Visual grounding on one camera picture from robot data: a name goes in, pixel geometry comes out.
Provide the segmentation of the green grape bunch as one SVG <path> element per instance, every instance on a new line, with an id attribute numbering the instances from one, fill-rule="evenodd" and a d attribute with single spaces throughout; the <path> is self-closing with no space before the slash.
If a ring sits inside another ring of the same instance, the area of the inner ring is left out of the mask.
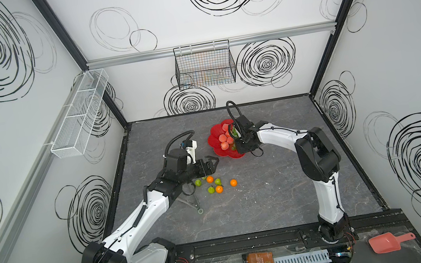
<path id="1" fill-rule="evenodd" d="M 232 135 L 235 138 L 239 138 L 240 137 L 239 134 L 238 134 L 238 132 L 237 132 L 237 130 L 235 128 L 231 128 L 230 135 Z"/>

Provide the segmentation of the red flower-shaped bowl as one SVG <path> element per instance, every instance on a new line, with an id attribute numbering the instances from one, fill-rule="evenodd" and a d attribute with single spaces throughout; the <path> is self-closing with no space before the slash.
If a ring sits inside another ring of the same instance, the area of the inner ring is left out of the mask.
<path id="1" fill-rule="evenodd" d="M 211 127 L 207 142 L 218 156 L 242 158 L 244 154 L 240 154 L 234 144 L 234 137 L 238 137 L 238 134 L 232 124 L 233 120 L 225 119 L 220 124 Z"/>

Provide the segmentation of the peach top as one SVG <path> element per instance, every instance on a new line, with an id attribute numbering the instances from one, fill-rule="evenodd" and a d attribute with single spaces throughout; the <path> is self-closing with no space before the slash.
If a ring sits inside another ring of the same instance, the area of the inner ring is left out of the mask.
<path id="1" fill-rule="evenodd" d="M 220 135 L 219 137 L 218 137 L 218 139 L 219 139 L 219 141 L 220 142 L 225 142 L 225 141 L 227 141 L 227 137 L 223 134 L 223 135 Z"/>

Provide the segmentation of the red peach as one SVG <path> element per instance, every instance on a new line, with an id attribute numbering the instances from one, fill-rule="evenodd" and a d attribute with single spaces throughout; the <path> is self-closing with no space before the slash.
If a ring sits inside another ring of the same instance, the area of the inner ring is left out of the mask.
<path id="1" fill-rule="evenodd" d="M 223 124 L 223 126 L 222 126 L 222 129 L 223 129 L 225 132 L 227 132 L 227 131 L 228 131 L 228 128 L 229 128 L 229 125 L 230 125 L 230 124 L 228 124 L 228 123 L 224 123 L 224 124 Z"/>

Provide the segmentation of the orange mandarin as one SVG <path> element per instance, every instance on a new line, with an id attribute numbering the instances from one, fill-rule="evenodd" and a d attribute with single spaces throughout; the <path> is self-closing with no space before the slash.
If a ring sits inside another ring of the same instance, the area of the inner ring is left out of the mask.
<path id="1" fill-rule="evenodd" d="M 236 187 L 236 186 L 238 185 L 237 180 L 236 180 L 236 179 L 232 179 L 232 180 L 230 180 L 230 185 L 231 185 L 232 187 Z"/>
<path id="2" fill-rule="evenodd" d="M 216 193 L 222 193 L 224 191 L 224 187 L 221 185 L 218 185 L 215 187 Z"/>
<path id="3" fill-rule="evenodd" d="M 208 177 L 206 178 L 206 181 L 207 181 L 207 183 L 212 184 L 212 183 L 214 183 L 214 177 L 212 177 L 212 176 L 208 176 Z"/>

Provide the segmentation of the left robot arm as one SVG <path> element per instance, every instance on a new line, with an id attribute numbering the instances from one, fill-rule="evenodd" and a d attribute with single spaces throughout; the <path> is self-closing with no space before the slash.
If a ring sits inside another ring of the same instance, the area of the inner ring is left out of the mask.
<path id="1" fill-rule="evenodd" d="M 141 251 L 138 245 L 154 223 L 169 210 L 185 184 L 216 172 L 219 159 L 207 156 L 180 171 L 162 169 L 155 180 L 143 187 L 143 200 L 132 214 L 101 242 L 91 242 L 81 263 L 175 263 L 171 243 L 154 240 Z"/>

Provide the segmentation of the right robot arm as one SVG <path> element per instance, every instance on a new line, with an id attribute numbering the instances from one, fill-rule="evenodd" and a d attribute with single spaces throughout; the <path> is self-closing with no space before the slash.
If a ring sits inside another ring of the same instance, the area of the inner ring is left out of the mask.
<path id="1" fill-rule="evenodd" d="M 240 154 L 259 150 L 264 144 L 295 152 L 304 174 L 313 181 L 317 193 L 318 231 L 322 239 L 334 244 L 344 236 L 349 219 L 338 187 L 341 156 L 322 129 L 296 130 L 266 121 L 255 124 L 242 115 L 229 126 L 228 131 L 233 135 Z"/>

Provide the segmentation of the green pear right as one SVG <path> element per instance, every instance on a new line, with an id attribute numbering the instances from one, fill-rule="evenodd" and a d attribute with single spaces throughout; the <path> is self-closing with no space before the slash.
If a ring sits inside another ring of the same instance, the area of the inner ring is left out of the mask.
<path id="1" fill-rule="evenodd" d="M 214 180 L 214 183 L 215 183 L 215 185 L 219 185 L 219 186 L 221 186 L 221 185 L 222 185 L 222 180 L 221 180 L 220 178 L 216 178 L 216 179 Z"/>

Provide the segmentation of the green pear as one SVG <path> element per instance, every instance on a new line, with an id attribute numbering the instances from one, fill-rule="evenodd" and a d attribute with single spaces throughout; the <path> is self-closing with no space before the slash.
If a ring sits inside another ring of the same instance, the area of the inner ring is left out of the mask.
<path id="1" fill-rule="evenodd" d="M 215 183 L 215 185 L 219 185 L 219 186 L 221 186 L 221 185 L 222 185 L 222 180 L 221 180 L 220 178 L 216 178 L 216 179 L 214 180 L 214 183 Z"/>
<path id="2" fill-rule="evenodd" d="M 207 189 L 207 191 L 208 191 L 208 193 L 210 193 L 210 194 L 215 194 L 215 188 L 214 187 L 209 187 L 208 189 Z"/>

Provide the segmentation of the green lime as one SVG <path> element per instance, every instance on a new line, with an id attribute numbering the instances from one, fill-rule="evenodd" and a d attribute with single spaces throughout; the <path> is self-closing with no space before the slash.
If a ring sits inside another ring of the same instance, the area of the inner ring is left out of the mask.
<path id="1" fill-rule="evenodd" d="M 194 182 L 195 182 L 195 186 L 197 186 L 197 187 L 201 187 L 201 185 L 202 185 L 201 180 L 197 179 L 197 180 L 195 180 Z"/>

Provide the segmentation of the green pear lower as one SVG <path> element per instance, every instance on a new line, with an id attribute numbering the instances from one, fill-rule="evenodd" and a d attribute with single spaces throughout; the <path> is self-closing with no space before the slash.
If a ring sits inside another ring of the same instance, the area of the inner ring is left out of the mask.
<path id="1" fill-rule="evenodd" d="M 207 189 L 207 191 L 208 191 L 208 193 L 210 193 L 210 194 L 215 194 L 215 188 L 214 187 L 209 187 L 208 189 Z"/>

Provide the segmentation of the green-tipped metal tongs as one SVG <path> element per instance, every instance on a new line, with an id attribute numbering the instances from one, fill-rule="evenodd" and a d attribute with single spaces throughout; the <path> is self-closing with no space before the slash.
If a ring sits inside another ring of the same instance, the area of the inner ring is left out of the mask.
<path id="1" fill-rule="evenodd" d="M 196 189 L 197 186 L 193 182 L 183 185 L 182 193 L 177 200 L 196 209 L 197 213 L 202 215 L 204 209 L 200 206 L 199 199 L 196 196 Z"/>

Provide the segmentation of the pink plastic scoop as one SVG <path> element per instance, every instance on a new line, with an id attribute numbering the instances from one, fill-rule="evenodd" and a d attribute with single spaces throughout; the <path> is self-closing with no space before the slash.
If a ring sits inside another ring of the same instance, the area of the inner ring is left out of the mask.
<path id="1" fill-rule="evenodd" d="M 370 247 L 377 254 L 387 254 L 401 249 L 401 243 L 416 239 L 414 233 L 406 233 L 400 236 L 384 233 L 368 240 Z"/>

